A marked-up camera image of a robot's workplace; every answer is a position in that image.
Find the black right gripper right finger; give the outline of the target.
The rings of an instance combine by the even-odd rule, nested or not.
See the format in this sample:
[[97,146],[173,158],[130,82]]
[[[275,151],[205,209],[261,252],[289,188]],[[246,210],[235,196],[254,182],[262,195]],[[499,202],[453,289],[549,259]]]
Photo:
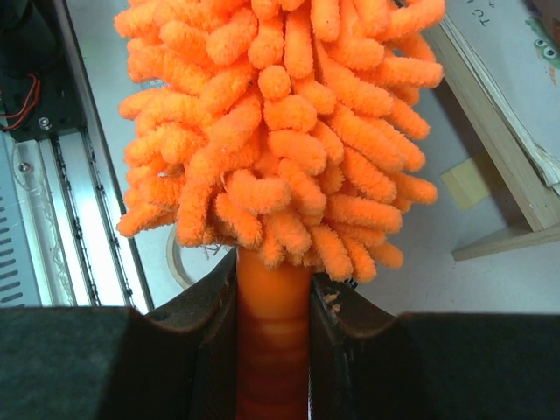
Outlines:
[[406,312],[311,287],[314,419],[556,419],[559,318]]

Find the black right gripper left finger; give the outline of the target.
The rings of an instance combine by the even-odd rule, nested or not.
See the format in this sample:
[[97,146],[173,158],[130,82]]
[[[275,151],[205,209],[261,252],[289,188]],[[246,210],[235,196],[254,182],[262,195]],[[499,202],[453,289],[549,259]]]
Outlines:
[[235,252],[156,310],[1,312],[4,419],[232,419]]

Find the orange microfiber duster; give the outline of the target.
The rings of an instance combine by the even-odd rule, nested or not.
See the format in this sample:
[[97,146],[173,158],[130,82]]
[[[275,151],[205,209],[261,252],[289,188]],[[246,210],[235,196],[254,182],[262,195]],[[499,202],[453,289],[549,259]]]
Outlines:
[[437,188],[415,111],[444,70],[442,1],[132,1],[115,17],[136,125],[119,232],[237,248],[240,419],[304,419],[313,274],[401,267],[388,238]]

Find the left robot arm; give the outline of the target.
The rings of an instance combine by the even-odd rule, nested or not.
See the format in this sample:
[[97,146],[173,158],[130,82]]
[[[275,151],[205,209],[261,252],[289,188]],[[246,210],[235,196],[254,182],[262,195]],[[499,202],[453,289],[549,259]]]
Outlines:
[[1,69],[34,73],[58,51],[53,29],[33,1],[1,2]]

